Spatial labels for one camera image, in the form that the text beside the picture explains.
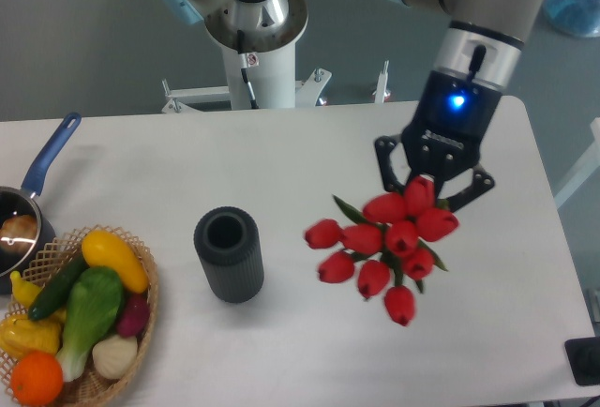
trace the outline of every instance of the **garlic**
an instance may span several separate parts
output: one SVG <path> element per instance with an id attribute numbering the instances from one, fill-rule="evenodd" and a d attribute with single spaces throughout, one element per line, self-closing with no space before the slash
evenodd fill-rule
<path id="1" fill-rule="evenodd" d="M 106 379 L 120 379 L 135 361 L 138 341 L 135 337 L 112 335 L 99 342 L 92 350 L 94 367 Z"/>

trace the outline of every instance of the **pot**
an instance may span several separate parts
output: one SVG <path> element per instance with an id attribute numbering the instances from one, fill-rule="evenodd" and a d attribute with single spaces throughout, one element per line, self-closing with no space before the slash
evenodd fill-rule
<path id="1" fill-rule="evenodd" d="M 82 121 L 69 113 L 29 167 L 20 189 L 0 187 L 0 294 L 10 294 L 10 273 L 22 272 L 39 250 L 56 237 L 35 201 L 46 172 Z"/>

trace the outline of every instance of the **green cucumber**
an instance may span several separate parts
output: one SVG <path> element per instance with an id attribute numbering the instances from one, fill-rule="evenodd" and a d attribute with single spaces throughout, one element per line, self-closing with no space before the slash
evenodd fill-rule
<path id="1" fill-rule="evenodd" d="M 34 299 L 27 311 L 27 317 L 32 321 L 48 318 L 55 311 L 63 307 L 68 300 L 68 295 L 75 282 L 89 266 L 82 254 L 76 255 L 73 260 L 63 266 L 52 279 L 44 285 L 41 292 Z"/>

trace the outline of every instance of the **yellow pepper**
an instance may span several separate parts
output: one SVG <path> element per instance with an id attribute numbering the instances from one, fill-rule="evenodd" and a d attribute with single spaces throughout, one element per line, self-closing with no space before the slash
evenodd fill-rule
<path id="1" fill-rule="evenodd" d="M 56 354 L 61 329 L 53 320 L 31 321 L 24 313 L 12 315 L 0 323 L 0 348 L 17 360 L 32 351 Z"/>
<path id="2" fill-rule="evenodd" d="M 34 302 L 34 299 L 36 299 L 39 292 L 41 292 L 41 287 L 38 287 L 35 283 L 24 280 L 19 271 L 10 273 L 10 281 L 12 282 L 12 295 L 16 301 L 26 309 L 29 309 Z M 51 318 L 64 324 L 67 320 L 67 310 L 62 307 L 53 313 Z"/>
<path id="3" fill-rule="evenodd" d="M 125 288 L 142 294 L 148 289 L 148 275 L 135 253 L 119 235 L 95 230 L 82 240 L 83 258 L 90 265 L 108 266 L 116 271 Z"/>

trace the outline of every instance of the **woven basket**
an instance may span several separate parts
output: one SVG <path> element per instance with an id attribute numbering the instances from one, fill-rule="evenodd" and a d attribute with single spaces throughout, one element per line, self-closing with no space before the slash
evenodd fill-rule
<path id="1" fill-rule="evenodd" d="M 155 321 L 157 320 L 158 309 L 158 271 L 150 250 L 143 244 L 137 236 L 124 231 L 121 228 L 113 229 L 110 227 L 95 226 L 93 228 L 84 228 L 74 230 L 71 233 L 64 234 L 61 238 L 54 238 L 54 241 L 47 244 L 44 250 L 37 253 L 36 258 L 29 264 L 29 267 L 23 271 L 22 278 L 36 285 L 43 286 L 58 269 L 65 263 L 70 262 L 72 258 L 81 250 L 82 239 L 91 231 L 102 229 L 112 232 L 124 239 L 140 259 L 148 278 L 150 285 L 148 287 L 148 305 L 150 307 L 150 320 L 138 338 L 138 355 L 127 373 L 118 381 L 104 379 L 94 370 L 92 357 L 88 359 L 83 376 L 71 383 L 65 384 L 59 397 L 49 406 L 101 406 L 112 400 L 121 392 L 133 379 L 143 357 L 148 350 Z M 16 313 L 26 313 L 24 306 L 19 304 L 14 297 L 10 300 L 7 307 L 6 317 Z M 5 393 L 15 403 L 19 403 L 10 389 L 10 374 L 16 360 L 8 354 L 0 354 L 0 378 L 6 386 Z"/>

